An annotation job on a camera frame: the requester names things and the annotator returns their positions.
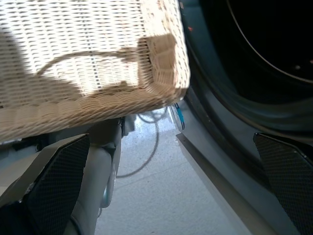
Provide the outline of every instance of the black carbon fiber panel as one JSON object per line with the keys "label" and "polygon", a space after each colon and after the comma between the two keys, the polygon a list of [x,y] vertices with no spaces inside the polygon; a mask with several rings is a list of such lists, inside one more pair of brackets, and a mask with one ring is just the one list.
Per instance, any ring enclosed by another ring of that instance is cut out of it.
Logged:
{"label": "black carbon fiber panel", "polygon": [[312,147],[263,134],[256,134],[253,140],[280,204],[301,234],[312,235],[313,167],[309,159]]}
{"label": "black carbon fiber panel", "polygon": [[88,151],[88,136],[59,148],[24,197],[37,233],[63,234],[80,192]]}

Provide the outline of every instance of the dark circular opening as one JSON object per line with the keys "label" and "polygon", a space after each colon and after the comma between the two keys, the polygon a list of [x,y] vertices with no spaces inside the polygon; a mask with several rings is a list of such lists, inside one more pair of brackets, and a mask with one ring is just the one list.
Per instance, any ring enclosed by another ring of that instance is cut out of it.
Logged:
{"label": "dark circular opening", "polygon": [[310,1],[228,1],[237,27],[264,61],[290,77],[313,81]]}

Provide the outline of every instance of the gray cable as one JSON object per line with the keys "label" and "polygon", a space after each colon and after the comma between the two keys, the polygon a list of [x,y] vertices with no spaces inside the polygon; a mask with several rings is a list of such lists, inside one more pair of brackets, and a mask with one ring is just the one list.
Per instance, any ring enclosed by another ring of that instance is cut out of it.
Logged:
{"label": "gray cable", "polygon": [[148,121],[145,120],[141,115],[138,115],[138,117],[145,123],[154,123],[155,127],[156,127],[156,142],[155,145],[153,147],[152,153],[150,154],[149,158],[137,169],[134,170],[131,173],[125,174],[125,175],[117,175],[116,178],[121,179],[121,178],[127,178],[130,177],[132,175],[137,174],[138,172],[140,172],[144,167],[146,167],[149,162],[151,161],[151,159],[153,158],[153,156],[155,155],[156,151],[157,151],[157,147],[158,147],[158,143],[159,143],[159,128],[158,128],[158,121],[160,121],[161,119],[163,119],[167,114],[167,107],[164,110],[164,113],[160,116],[160,117],[156,117],[156,115],[154,113],[151,112],[151,114],[149,115],[153,120],[152,121]]}

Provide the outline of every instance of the wicker basket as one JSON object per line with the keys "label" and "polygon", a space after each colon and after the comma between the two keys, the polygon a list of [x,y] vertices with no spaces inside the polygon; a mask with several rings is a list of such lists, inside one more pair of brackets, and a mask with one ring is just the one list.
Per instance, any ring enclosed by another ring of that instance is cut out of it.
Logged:
{"label": "wicker basket", "polygon": [[189,86],[176,0],[0,0],[0,141],[170,105]]}

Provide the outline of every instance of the white tile floor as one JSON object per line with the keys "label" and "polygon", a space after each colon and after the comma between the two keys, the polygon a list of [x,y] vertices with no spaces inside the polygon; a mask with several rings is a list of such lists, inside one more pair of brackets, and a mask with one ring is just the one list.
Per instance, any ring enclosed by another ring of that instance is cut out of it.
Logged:
{"label": "white tile floor", "polygon": [[[156,116],[164,112],[154,111]],[[141,115],[152,121],[151,113]],[[140,172],[117,179],[111,205],[102,211],[96,235],[234,235],[226,216],[183,156],[168,110],[157,123],[156,152]],[[156,125],[135,120],[122,140],[119,175],[138,169],[156,143]]]}

